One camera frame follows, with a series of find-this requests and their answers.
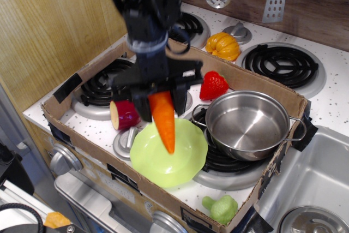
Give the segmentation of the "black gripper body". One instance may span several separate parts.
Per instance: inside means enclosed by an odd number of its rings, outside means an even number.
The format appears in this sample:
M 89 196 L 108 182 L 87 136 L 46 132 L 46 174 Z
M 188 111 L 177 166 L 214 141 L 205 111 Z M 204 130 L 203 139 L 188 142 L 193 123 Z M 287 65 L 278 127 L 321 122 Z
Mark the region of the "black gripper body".
M 113 99 L 147 99 L 169 91 L 173 97 L 186 98 L 190 86 L 202 80 L 199 60 L 170 58 L 164 50 L 137 53 L 136 62 L 110 81 Z

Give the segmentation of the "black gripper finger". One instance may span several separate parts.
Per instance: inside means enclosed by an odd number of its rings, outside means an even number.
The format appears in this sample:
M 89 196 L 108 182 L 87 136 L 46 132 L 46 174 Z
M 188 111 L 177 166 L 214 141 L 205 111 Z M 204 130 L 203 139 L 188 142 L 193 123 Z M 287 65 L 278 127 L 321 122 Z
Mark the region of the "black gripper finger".
M 147 95 L 133 94 L 132 101 L 141 119 L 145 122 L 152 122 L 151 107 Z
M 170 90 L 174 110 L 178 116 L 185 113 L 189 88 L 190 87 L 185 83 L 175 83 Z

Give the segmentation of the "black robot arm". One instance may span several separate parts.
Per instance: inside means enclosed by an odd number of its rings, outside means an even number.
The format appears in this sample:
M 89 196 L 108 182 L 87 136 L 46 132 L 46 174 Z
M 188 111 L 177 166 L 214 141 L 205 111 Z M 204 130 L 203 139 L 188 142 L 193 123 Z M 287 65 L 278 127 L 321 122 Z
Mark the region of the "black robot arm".
M 169 31 L 176 31 L 180 0 L 113 0 L 128 32 L 128 48 L 135 53 L 131 68 L 111 82 L 114 100 L 133 102 L 141 119 L 152 120 L 150 95 L 168 91 L 177 115 L 185 111 L 188 89 L 202 82 L 199 60 L 168 57 Z

